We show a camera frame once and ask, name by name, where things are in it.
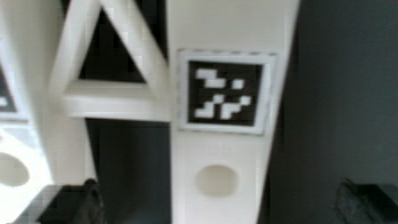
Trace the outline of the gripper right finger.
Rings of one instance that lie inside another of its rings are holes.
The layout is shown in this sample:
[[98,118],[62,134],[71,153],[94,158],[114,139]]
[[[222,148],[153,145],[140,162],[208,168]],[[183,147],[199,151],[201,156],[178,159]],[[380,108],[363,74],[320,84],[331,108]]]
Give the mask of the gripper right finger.
[[334,211],[339,224],[398,224],[398,185],[357,184],[345,180]]

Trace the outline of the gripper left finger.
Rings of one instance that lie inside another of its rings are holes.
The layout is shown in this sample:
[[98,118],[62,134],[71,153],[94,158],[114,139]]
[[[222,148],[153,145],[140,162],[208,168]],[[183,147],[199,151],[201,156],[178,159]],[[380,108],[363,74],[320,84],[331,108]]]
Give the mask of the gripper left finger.
[[100,184],[50,185],[39,192],[14,224],[107,224]]

